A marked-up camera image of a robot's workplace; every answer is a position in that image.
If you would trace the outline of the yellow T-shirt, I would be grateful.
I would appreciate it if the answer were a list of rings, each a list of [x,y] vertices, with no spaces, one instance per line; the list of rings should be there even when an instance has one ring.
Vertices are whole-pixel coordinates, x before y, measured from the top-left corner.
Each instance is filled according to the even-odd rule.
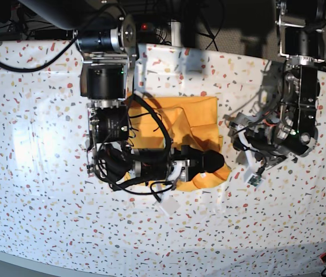
[[[221,152],[223,136],[218,129],[218,100],[211,96],[162,97],[145,100],[166,127],[173,147],[189,145],[201,151]],[[129,109],[137,129],[130,142],[135,148],[163,148],[164,137],[147,110],[134,102]]]

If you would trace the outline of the white metal post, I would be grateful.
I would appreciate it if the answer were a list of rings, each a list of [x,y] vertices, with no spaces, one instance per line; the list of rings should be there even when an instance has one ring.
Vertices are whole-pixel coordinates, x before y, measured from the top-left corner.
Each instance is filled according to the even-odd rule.
[[[181,39],[181,23],[179,21],[171,20],[171,45],[174,47],[182,47]]]

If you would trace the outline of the terrazzo patterned tablecloth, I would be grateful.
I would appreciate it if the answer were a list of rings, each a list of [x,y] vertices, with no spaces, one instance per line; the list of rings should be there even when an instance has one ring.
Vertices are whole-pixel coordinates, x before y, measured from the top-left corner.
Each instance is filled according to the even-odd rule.
[[[86,170],[87,100],[81,55],[50,68],[0,69],[0,251],[113,276],[292,276],[320,272],[326,253],[326,73],[313,152],[266,172],[260,187],[230,145],[224,116],[254,114],[276,84],[264,59],[140,47],[135,88],[154,96],[215,96],[232,172],[213,189],[172,192],[167,216],[153,197],[113,193]]]

